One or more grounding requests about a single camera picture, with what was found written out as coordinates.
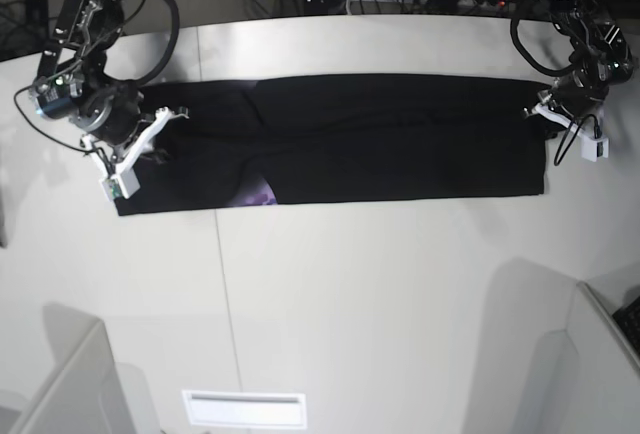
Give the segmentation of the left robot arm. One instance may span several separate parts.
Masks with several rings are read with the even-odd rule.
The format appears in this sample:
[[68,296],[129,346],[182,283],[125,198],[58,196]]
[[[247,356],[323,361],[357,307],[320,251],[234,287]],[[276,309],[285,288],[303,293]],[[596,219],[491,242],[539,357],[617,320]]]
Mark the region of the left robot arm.
[[[530,15],[543,16],[572,46],[568,64],[546,67],[527,50],[519,25]],[[534,113],[583,136],[602,136],[598,110],[613,85],[629,81],[639,60],[629,46],[620,21],[639,17],[639,0],[522,0],[510,21],[517,52],[539,73],[552,78],[541,91]]]

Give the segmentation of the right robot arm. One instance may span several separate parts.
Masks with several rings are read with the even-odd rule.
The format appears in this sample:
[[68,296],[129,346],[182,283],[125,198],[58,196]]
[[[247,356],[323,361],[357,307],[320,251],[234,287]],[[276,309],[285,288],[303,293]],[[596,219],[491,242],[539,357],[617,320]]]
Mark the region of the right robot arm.
[[176,1],[162,1],[170,14],[169,39],[162,56],[143,76],[120,80],[107,75],[105,65],[108,49],[131,20],[122,0],[64,0],[36,78],[24,89],[39,116],[67,119],[88,134],[88,144],[80,151],[96,156],[108,174],[151,131],[151,118],[140,111],[140,90],[169,63],[180,29]]

